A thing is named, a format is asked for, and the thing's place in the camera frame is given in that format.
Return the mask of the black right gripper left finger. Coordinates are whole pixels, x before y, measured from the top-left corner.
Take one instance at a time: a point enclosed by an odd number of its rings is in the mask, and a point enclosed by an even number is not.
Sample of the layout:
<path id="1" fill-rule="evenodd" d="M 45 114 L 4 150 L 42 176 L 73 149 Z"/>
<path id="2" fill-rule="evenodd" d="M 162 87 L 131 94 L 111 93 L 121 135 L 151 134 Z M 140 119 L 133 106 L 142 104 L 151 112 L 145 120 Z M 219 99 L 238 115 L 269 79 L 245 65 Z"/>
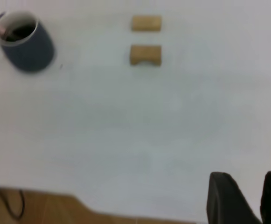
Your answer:
<path id="1" fill-rule="evenodd" d="M 231 175 L 212 172 L 206 212 L 209 224 L 260 224 Z"/>

